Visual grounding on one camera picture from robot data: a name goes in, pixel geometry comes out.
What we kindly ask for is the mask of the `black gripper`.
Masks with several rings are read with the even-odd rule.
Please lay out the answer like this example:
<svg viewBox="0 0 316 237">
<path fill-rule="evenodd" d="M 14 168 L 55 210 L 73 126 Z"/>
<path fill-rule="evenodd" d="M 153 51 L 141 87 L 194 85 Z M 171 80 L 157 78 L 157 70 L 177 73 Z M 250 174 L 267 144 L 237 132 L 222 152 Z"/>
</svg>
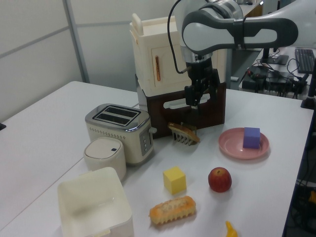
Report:
<svg viewBox="0 0 316 237">
<path fill-rule="evenodd" d="M 210 98 L 217 97 L 217 88 L 220 84 L 218 70 L 212 67 L 211 58 L 187 65 L 190 67 L 188 76 L 192 84 L 185 86 L 185 101 L 188 106 L 197 106 L 198 114 L 201 114 L 201 105 Z"/>
</svg>

